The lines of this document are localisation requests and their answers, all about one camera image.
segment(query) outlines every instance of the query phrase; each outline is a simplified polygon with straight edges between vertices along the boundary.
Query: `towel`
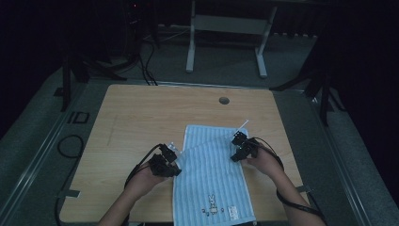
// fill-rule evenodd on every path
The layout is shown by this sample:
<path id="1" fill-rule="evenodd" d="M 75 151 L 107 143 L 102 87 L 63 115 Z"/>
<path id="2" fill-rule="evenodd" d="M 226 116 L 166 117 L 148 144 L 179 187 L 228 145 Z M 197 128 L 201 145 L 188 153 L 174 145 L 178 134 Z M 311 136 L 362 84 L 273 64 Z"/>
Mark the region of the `towel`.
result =
<path id="1" fill-rule="evenodd" d="M 240 129 L 247 135 L 245 128 Z M 255 221 L 240 162 L 233 162 L 234 128 L 187 125 L 173 184 L 176 226 L 235 225 Z"/>

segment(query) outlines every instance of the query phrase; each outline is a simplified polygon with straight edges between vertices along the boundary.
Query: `wire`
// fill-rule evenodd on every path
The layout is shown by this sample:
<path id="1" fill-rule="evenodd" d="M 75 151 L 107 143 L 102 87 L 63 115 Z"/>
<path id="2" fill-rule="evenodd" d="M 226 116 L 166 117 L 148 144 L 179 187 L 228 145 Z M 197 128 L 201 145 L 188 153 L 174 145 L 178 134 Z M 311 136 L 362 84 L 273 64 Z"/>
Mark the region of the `wire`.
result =
<path id="1" fill-rule="evenodd" d="M 255 137 L 255 139 L 258 139 L 258 140 L 260 140 L 261 142 L 265 143 L 265 144 L 267 145 L 267 147 L 269 147 L 270 150 L 273 152 L 273 154 L 277 155 L 276 152 L 274 151 L 274 149 L 272 148 L 272 146 L 270 146 L 270 144 L 267 143 L 264 139 L 259 138 L 259 137 Z"/>
<path id="2" fill-rule="evenodd" d="M 124 187 L 127 186 L 127 184 L 129 184 L 130 180 L 132 180 L 132 178 L 138 173 L 140 172 L 142 169 L 140 169 L 140 166 L 143 164 L 143 162 L 150 156 L 150 154 L 157 148 L 161 147 L 161 144 L 157 144 L 155 145 L 147 154 L 146 156 L 143 157 L 143 159 L 141 159 L 141 161 L 133 168 L 133 170 L 129 173 L 129 176 L 126 179 L 125 185 Z"/>
<path id="3" fill-rule="evenodd" d="M 152 47 L 152 51 L 151 51 L 150 56 L 147 59 L 147 62 L 146 62 L 145 65 L 144 65 L 144 62 L 143 62 L 143 58 L 141 57 L 141 55 L 139 55 L 139 60 L 140 60 L 140 64 L 141 64 L 141 72 L 143 74 L 143 78 L 146 81 L 147 85 L 149 85 L 149 86 L 158 86 L 158 84 L 156 83 L 156 80 L 153 77 L 152 73 L 148 70 L 149 64 L 150 64 L 150 60 L 151 60 L 152 55 L 153 55 L 153 53 L 155 51 L 155 47 L 153 46 L 153 44 L 150 41 L 144 40 L 143 42 L 148 43 Z"/>
<path id="4" fill-rule="evenodd" d="M 296 203 L 293 203 L 293 202 L 289 202 L 284 197 L 282 197 L 281 194 L 279 194 L 278 190 L 276 191 L 276 194 L 277 194 L 277 197 L 279 198 L 279 200 L 282 203 L 284 203 L 285 205 L 288 205 L 288 206 L 293 207 L 293 208 L 298 209 L 298 210 L 305 211 L 305 212 L 310 213 L 310 214 L 314 214 L 314 215 L 318 216 L 321 220 L 323 220 L 323 222 L 327 225 L 326 220 L 325 220 L 325 216 L 323 215 L 323 213 L 320 210 L 316 210 L 316 209 L 310 208 L 308 206 L 304 206 L 304 205 L 296 204 Z"/>
<path id="5" fill-rule="evenodd" d="M 253 142 L 250 142 L 250 141 L 247 141 L 247 140 L 244 141 L 244 142 L 245 142 L 245 143 L 250 143 L 250 144 L 252 144 L 252 145 L 254 145 L 254 146 L 258 147 L 258 148 L 261 148 L 261 149 L 265 150 L 267 153 L 270 153 L 272 156 L 274 156 L 274 157 L 276 158 L 276 160 L 278 160 L 279 164 L 280 164 L 281 167 L 284 169 L 284 166 L 282 165 L 282 162 L 281 162 L 281 160 L 279 159 L 279 156 L 276 154 L 276 152 L 273 150 L 273 148 L 272 148 L 264 139 L 259 138 L 259 137 L 254 137 L 254 138 L 255 138 L 255 139 L 258 139 L 258 140 L 261 140 L 262 142 L 264 142 L 264 143 L 270 148 L 270 150 L 266 149 L 266 148 L 265 148 L 264 146 L 262 146 L 262 145 L 259 145 L 259 144 L 256 144 L 256 143 L 253 143 Z M 299 210 L 302 210 L 302 211 L 305 211 L 305 212 L 314 214 L 314 215 L 318 216 L 321 220 L 323 220 L 323 222 L 327 225 L 325 216 L 324 216 L 323 213 L 320 211 L 320 207 L 319 207 L 319 205 L 317 204 L 315 198 L 313 197 L 313 195 L 312 195 L 310 192 L 309 192 L 308 194 L 309 194 L 309 196 L 311 197 L 311 200 L 312 200 L 312 201 L 314 202 L 314 204 L 316 205 L 317 210 L 312 209 L 312 208 L 307 207 L 307 206 L 304 206 L 304 205 L 300 205 L 300 204 L 296 204 L 296 203 L 289 202 L 289 201 L 287 201 L 284 197 L 282 197 L 281 194 L 279 194 L 279 192 L 277 191 L 277 196 L 278 196 L 279 200 L 280 200 L 282 203 L 284 203 L 284 204 L 286 204 L 286 205 L 288 205 L 288 206 L 294 207 L 294 208 L 296 208 L 296 209 L 299 209 Z"/>
<path id="6" fill-rule="evenodd" d="M 62 142 L 64 142 L 66 139 L 71 138 L 71 137 L 76 137 L 76 138 L 78 138 L 78 140 L 79 140 L 79 142 L 80 142 L 80 149 L 79 149 L 79 154 L 78 154 L 78 155 L 68 155 L 68 154 L 65 154 L 65 153 L 63 153 L 63 152 L 61 151 L 61 144 L 62 144 Z M 65 186 L 67 185 L 69 179 L 71 178 L 71 176 L 72 176 L 74 170 L 77 168 L 77 165 L 78 165 L 78 163 L 79 163 L 79 161 L 80 161 L 80 158 L 82 157 L 83 151 L 84 151 L 84 149 L 85 149 L 85 142 L 83 141 L 83 139 L 82 139 L 81 137 L 79 137 L 79 136 L 77 136 L 77 135 L 69 135 L 69 136 L 66 136 L 66 137 L 62 138 L 62 139 L 58 142 L 56 148 L 57 148 L 57 150 L 58 150 L 58 153 L 61 154 L 62 156 L 66 157 L 66 158 L 69 158 L 69 159 L 76 159 L 75 162 L 73 163 L 73 167 L 71 168 L 70 172 L 68 173 L 67 178 L 65 179 L 64 183 L 62 184 L 62 187 L 61 187 L 60 191 L 63 191 L 63 190 L 65 189 Z M 62 224 L 61 224 L 61 220 L 60 220 L 60 218 L 59 218 L 59 213 L 58 213 L 58 205 L 59 205 L 59 200 L 60 200 L 60 199 L 61 199 L 60 197 L 57 197 L 57 198 L 56 198 L 56 204 L 55 204 L 55 207 L 54 207 L 54 214 L 55 214 L 55 218 L 56 218 L 56 225 L 58 225 L 58 226 L 61 226 L 61 225 L 62 225 Z"/>

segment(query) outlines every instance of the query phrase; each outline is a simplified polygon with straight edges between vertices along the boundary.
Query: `dark background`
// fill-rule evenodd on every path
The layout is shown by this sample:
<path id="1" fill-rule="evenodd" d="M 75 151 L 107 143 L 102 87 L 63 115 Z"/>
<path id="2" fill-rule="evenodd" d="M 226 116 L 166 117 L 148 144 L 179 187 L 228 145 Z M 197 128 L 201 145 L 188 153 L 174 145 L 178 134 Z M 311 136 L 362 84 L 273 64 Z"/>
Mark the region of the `dark background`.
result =
<path id="1" fill-rule="evenodd" d="M 209 13 L 223 10 L 226 15 L 240 13 L 240 1 L 230 2 L 230 8 L 209 3 L 199 9 Z M 189 25 L 190 1 L 154 3 L 158 4 L 159 24 Z M 344 107 L 398 203 L 399 3 L 339 3 L 348 8 L 280 4 L 272 29 L 289 35 L 319 36 L 309 60 L 315 62 L 315 67 L 331 69 L 332 86 L 339 91 Z M 1 137 L 43 81 L 59 69 L 66 53 L 78 50 L 93 59 L 107 61 L 109 56 L 121 54 L 126 29 L 121 1 L 4 0 L 0 4 Z M 252 4 L 253 15 L 265 16 L 259 7 L 263 1 L 247 4 Z M 312 23 L 307 22 L 311 25 L 296 24 L 295 16 L 303 12 L 312 15 Z"/>

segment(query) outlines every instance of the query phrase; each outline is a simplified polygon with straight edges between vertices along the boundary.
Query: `metal stand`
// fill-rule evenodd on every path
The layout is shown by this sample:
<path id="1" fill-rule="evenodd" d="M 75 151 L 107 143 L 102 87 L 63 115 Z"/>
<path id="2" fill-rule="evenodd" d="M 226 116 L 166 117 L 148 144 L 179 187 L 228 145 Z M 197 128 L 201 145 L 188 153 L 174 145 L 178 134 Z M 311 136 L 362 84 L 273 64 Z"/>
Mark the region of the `metal stand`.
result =
<path id="1" fill-rule="evenodd" d="M 185 70 L 188 73 L 194 71 L 194 55 L 196 52 L 196 30 L 220 31 L 242 34 L 262 35 L 262 42 L 255 48 L 255 57 L 258 62 L 259 76 L 267 77 L 264 65 L 263 50 L 270 34 L 270 29 L 276 15 L 277 7 L 272 7 L 268 20 L 244 19 L 232 17 L 218 17 L 196 14 L 196 0 L 191 5 L 190 45 L 188 47 L 187 64 Z"/>

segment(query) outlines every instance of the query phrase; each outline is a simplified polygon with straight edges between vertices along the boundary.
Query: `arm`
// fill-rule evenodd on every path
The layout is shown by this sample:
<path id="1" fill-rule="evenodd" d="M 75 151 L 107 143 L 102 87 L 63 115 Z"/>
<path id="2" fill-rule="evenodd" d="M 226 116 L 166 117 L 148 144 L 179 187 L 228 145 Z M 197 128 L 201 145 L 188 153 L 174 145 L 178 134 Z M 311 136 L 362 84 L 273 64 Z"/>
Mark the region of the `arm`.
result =
<path id="1" fill-rule="evenodd" d="M 263 149 L 258 150 L 256 158 L 249 158 L 247 162 L 266 174 L 276 185 L 279 194 L 287 201 L 310 207 L 296 190 L 290 178 L 285 174 L 278 161 Z M 288 221 L 295 226 L 325 225 L 323 220 L 314 214 L 310 214 L 291 206 L 283 205 Z"/>
<path id="2" fill-rule="evenodd" d="M 136 201 L 149 193 L 153 187 L 165 181 L 164 177 L 152 175 L 148 163 L 143 164 L 140 170 L 128 183 L 120 196 L 111 205 L 101 218 L 99 225 L 121 225 Z"/>

